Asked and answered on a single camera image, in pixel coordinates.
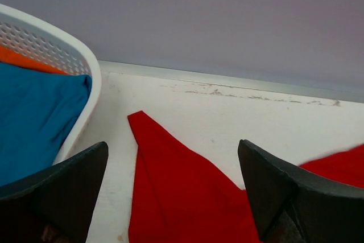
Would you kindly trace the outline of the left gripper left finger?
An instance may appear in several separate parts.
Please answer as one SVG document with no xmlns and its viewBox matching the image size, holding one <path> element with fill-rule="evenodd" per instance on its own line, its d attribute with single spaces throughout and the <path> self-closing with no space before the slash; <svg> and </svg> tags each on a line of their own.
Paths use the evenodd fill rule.
<svg viewBox="0 0 364 243">
<path fill-rule="evenodd" d="M 85 242 L 109 152 L 98 142 L 1 187 L 1 242 Z"/>
</svg>

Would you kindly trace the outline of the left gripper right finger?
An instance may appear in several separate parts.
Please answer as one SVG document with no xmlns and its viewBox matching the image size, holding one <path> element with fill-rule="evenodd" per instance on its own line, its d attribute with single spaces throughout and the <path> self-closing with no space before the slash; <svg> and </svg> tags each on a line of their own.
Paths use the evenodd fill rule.
<svg viewBox="0 0 364 243">
<path fill-rule="evenodd" d="M 241 172 L 262 242 L 363 242 L 363 189 L 286 162 L 248 140 Z"/>
</svg>

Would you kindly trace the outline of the red t shirt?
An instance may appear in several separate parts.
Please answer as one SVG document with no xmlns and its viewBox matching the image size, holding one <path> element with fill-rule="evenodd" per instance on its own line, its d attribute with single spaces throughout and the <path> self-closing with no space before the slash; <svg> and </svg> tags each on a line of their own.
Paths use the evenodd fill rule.
<svg viewBox="0 0 364 243">
<path fill-rule="evenodd" d="M 262 242 L 245 187 L 145 112 L 128 121 L 138 145 L 130 242 Z M 363 189 L 363 146 L 298 167 Z"/>
</svg>

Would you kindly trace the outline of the blue t shirt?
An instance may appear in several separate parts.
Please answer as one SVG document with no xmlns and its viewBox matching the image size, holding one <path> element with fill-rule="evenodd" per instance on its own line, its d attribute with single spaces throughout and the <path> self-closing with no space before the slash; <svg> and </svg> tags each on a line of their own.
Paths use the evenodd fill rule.
<svg viewBox="0 0 364 243">
<path fill-rule="evenodd" d="M 53 164 L 91 87 L 88 75 L 57 75 L 1 64 L 1 185 Z"/>
</svg>

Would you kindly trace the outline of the orange t shirt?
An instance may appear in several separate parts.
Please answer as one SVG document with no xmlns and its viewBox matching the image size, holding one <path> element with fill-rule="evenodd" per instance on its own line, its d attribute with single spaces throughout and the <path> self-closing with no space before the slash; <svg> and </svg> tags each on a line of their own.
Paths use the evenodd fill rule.
<svg viewBox="0 0 364 243">
<path fill-rule="evenodd" d="M 39 61 L 30 59 L 29 57 L 23 56 L 19 53 L 16 53 L 13 50 L 10 50 L 2 46 L 1 46 L 1 62 L 38 72 L 67 75 L 67 73 L 62 70 L 41 63 Z"/>
</svg>

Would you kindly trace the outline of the white plastic laundry basket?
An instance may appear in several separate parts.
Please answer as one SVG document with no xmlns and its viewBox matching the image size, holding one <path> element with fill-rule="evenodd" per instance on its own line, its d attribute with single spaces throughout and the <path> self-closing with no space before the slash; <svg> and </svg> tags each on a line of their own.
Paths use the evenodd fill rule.
<svg viewBox="0 0 364 243">
<path fill-rule="evenodd" d="M 72 155 L 100 97 L 101 70 L 94 53 L 67 32 L 3 4 L 1 4 L 1 45 L 69 75 L 89 75 L 92 79 L 88 102 L 53 163 L 64 161 Z"/>
</svg>

